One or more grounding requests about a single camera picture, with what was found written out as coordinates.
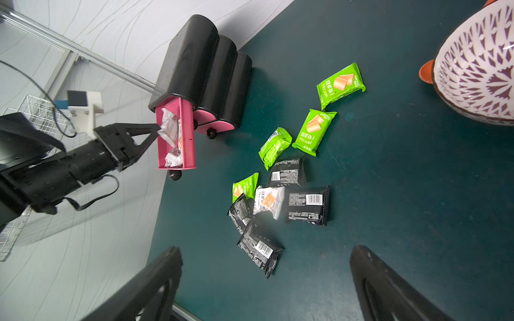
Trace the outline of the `green cookie packet centre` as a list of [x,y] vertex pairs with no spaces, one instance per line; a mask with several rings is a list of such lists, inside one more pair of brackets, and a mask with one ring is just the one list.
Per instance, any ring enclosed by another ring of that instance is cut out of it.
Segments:
[[283,151],[290,147],[292,136],[282,127],[278,127],[261,147],[258,155],[268,171]]

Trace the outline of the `green cookie packet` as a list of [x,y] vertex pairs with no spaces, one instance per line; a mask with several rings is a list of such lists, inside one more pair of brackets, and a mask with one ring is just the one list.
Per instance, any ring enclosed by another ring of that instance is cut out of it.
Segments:
[[232,186],[232,202],[235,202],[242,194],[247,198],[254,199],[258,186],[259,173],[254,173]]
[[365,92],[366,86],[356,62],[348,65],[316,86],[321,110],[354,92]]
[[292,136],[282,127],[278,127],[261,147],[258,155],[268,171],[283,151],[290,147]]
[[293,148],[316,157],[317,149],[336,115],[337,112],[310,109],[296,140],[292,144]]

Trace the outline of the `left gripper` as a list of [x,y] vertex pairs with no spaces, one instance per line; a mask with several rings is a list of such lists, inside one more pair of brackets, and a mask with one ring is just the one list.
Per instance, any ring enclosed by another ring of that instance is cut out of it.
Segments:
[[[116,123],[93,130],[96,138],[103,143],[117,162],[117,170],[124,171],[133,166],[150,148],[161,127],[158,124],[129,124]],[[140,143],[136,143],[136,136],[146,136]]]

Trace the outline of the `green cookie packet middle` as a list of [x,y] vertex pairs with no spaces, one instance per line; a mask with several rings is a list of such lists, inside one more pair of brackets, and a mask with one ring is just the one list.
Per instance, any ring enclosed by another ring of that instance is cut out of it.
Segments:
[[317,149],[336,115],[337,112],[310,109],[296,140],[292,144],[293,148],[316,157]]

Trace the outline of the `white patterned bowl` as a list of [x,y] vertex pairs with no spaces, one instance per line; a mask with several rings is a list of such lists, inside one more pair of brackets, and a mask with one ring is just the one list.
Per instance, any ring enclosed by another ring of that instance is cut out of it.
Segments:
[[432,67],[437,94],[478,122],[513,125],[513,2],[494,1],[459,25]]

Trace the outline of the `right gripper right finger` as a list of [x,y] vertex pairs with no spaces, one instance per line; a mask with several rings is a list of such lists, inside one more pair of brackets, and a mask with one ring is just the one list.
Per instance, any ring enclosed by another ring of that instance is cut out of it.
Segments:
[[350,257],[357,297],[365,320],[451,320],[366,246]]

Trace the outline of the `green table mat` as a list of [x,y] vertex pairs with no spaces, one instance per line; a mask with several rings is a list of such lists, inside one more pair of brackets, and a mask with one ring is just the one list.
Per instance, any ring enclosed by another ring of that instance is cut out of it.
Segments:
[[[295,1],[252,38],[242,126],[195,139],[197,167],[166,181],[149,252],[181,250],[175,300],[202,320],[361,320],[349,259],[369,247],[456,320],[513,319],[513,129],[451,110],[418,71],[482,1]],[[317,84],[357,63],[367,90],[337,115],[311,187],[325,227],[269,219],[284,251],[266,277],[238,247],[232,185],[278,127],[296,136]]]

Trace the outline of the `black cookie packet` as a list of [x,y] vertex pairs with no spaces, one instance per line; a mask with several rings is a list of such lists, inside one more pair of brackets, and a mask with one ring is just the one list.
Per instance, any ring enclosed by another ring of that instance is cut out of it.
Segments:
[[252,211],[253,209],[250,207],[250,203],[244,193],[234,201],[228,210],[228,216],[241,235],[253,219]]
[[326,226],[329,221],[331,187],[292,189],[286,192],[285,222],[304,221]]
[[286,159],[275,163],[269,171],[267,187],[307,185],[303,158]]
[[237,243],[249,258],[270,278],[277,267],[278,258],[284,248],[263,230],[257,222],[250,222]]

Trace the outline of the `white cookie packet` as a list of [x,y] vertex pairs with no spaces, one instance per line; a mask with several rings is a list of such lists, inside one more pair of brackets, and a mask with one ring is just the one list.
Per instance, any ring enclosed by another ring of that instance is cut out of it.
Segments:
[[278,221],[285,199],[285,187],[258,187],[254,198],[253,214],[269,211]]
[[167,146],[165,154],[166,168],[182,168],[183,167],[183,151],[179,147]]
[[178,140],[179,119],[166,108],[163,108],[162,111],[163,116],[160,125],[161,129],[158,131],[159,136],[170,145],[171,148],[175,148]]

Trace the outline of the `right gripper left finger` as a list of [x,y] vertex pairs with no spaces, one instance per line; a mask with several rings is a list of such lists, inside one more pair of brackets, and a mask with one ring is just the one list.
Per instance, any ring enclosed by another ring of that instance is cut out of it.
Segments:
[[167,248],[84,319],[171,320],[182,266],[179,248]]

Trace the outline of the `green cookie packet near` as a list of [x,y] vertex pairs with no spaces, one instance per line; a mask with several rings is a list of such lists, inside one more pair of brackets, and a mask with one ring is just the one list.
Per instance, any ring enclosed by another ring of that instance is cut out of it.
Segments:
[[258,186],[259,173],[254,173],[232,186],[232,202],[235,202],[242,194],[247,198],[254,199]]

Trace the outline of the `black pink drawer cabinet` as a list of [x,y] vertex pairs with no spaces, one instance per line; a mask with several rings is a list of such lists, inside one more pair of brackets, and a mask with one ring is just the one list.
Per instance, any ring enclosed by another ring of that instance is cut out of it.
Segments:
[[215,139],[240,128],[251,76],[251,58],[207,17],[191,16],[171,40],[149,103],[159,126],[163,108],[179,119],[182,168],[165,167],[168,144],[157,137],[158,165],[171,180],[196,168],[196,133]]

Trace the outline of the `green cookie packet far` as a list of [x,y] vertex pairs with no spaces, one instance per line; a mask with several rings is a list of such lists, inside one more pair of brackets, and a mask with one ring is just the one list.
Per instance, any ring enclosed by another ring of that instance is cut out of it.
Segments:
[[316,86],[321,110],[354,92],[365,92],[366,86],[356,62],[348,65]]

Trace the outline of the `white cookie packet front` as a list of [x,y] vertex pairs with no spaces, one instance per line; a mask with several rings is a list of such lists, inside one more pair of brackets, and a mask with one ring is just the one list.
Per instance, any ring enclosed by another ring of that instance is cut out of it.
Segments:
[[183,151],[179,147],[167,146],[165,154],[166,168],[182,168],[183,167]]

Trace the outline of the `orange spoon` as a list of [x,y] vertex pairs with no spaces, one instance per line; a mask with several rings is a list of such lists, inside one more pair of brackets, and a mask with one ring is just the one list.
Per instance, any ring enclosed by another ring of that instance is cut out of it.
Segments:
[[[485,4],[484,4],[484,8],[487,7],[488,5],[491,5],[493,3],[495,3],[497,1],[487,1]],[[500,1],[500,3],[503,3],[504,5],[506,5],[506,3],[509,3],[511,5],[511,7],[513,7],[513,1]],[[467,20],[465,21],[461,21],[461,24],[459,24],[459,26],[457,26],[453,31],[452,31],[452,34],[455,30],[458,30],[459,28],[461,28],[461,25],[463,25],[464,23],[466,23],[470,18],[468,18]],[[419,77],[420,79],[427,83],[427,84],[433,84],[433,65],[434,65],[434,60],[431,60],[427,63],[425,63],[419,70]]]

